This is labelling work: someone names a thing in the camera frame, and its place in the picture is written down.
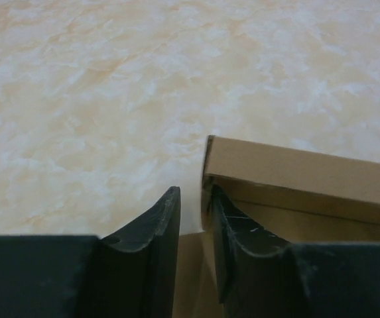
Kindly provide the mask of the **brown cardboard box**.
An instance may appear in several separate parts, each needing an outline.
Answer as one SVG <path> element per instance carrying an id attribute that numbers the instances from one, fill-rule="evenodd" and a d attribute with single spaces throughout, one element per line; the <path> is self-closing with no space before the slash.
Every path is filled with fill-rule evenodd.
<path id="1" fill-rule="evenodd" d="M 291 243 L 380 242 L 380 164 L 209 136 L 202 232 L 180 237 L 174 317 L 226 317 L 216 285 L 214 186 Z"/>

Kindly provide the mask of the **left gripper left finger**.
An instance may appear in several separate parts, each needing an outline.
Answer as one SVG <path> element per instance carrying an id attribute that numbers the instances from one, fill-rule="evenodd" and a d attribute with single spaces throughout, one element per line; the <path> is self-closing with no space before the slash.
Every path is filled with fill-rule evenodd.
<path id="1" fill-rule="evenodd" d="M 0 317 L 171 317 L 180 188 L 94 235 L 0 235 Z"/>

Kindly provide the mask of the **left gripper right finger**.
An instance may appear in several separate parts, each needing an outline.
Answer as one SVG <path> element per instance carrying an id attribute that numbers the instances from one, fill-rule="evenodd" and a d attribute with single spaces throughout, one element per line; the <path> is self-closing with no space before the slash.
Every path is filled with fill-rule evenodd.
<path id="1" fill-rule="evenodd" d="M 219 186 L 212 230 L 226 317 L 380 317 L 380 242 L 291 243 Z"/>

